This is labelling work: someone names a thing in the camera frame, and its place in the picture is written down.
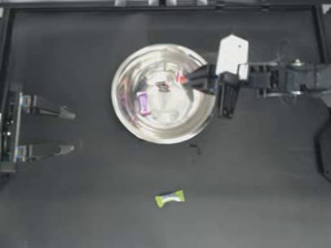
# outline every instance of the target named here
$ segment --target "metal bowl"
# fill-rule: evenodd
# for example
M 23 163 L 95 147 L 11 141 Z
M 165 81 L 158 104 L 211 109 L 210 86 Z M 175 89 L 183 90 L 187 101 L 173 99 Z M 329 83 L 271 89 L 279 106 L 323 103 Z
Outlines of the metal bowl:
M 207 64 L 189 48 L 147 46 L 121 65 L 111 99 L 131 133 L 154 143 L 178 143 L 205 129 L 217 98 L 183 86 L 182 75 Z

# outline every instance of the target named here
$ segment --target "black table surface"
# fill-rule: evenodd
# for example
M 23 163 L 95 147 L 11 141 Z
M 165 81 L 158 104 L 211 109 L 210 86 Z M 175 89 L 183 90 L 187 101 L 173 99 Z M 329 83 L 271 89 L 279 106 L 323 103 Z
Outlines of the black table surface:
M 287 49 L 319 62 L 310 12 L 16 15 L 11 82 L 78 114 L 74 121 L 24 116 L 20 143 L 62 140 L 76 150 L 20 164 L 2 187 L 0 247 L 327 247 L 331 185 L 313 142 L 329 118 L 319 100 L 265 100 L 243 90 L 233 120 L 214 119 L 175 145 L 141 141 L 115 116 L 111 80 L 133 52 L 173 43 L 214 62 L 231 33 L 250 40 L 251 61 Z M 154 196 L 178 189 L 186 202 L 159 209 Z

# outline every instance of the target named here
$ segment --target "white label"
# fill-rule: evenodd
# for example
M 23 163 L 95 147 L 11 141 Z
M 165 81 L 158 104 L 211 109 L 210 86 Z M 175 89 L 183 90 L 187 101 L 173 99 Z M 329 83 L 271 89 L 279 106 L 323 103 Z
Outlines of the white label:
M 249 42 L 230 35 L 221 41 L 217 75 L 230 72 L 242 80 L 249 77 Z

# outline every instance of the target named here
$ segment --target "candy wrapper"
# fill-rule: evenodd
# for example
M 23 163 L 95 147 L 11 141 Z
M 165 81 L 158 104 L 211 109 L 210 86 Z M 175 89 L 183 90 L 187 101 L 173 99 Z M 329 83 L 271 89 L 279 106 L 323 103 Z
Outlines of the candy wrapper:
M 150 108 L 149 108 L 149 102 L 147 102 L 147 93 L 146 92 L 139 92 L 138 97 L 141 100 L 141 115 L 147 116 L 151 114 Z
M 185 191 L 179 190 L 171 194 L 157 196 L 155 200 L 159 208 L 162 208 L 167 202 L 185 202 L 186 201 Z

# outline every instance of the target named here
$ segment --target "black clamp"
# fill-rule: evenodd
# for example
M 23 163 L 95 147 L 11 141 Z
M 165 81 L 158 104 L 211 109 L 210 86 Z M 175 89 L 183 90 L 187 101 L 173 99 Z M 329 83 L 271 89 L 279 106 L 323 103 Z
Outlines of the black clamp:
M 50 143 L 20 145 L 23 111 L 27 114 L 55 116 L 70 120 L 75 118 L 75 113 L 67 107 L 55 105 L 40 96 L 23 95 L 22 86 L 11 85 L 2 122 L 0 173 L 6 174 L 16 172 L 16 162 L 32 162 L 66 155 L 75 149 L 74 145 Z
M 186 75 L 185 86 L 217 95 L 219 117 L 231 118 L 241 89 L 239 76 L 231 73 L 215 74 L 215 66 L 206 65 Z
M 75 113 L 66 106 L 55 105 L 50 100 L 38 95 L 24 95 L 22 107 L 26 113 L 48 115 L 63 119 L 75 119 Z

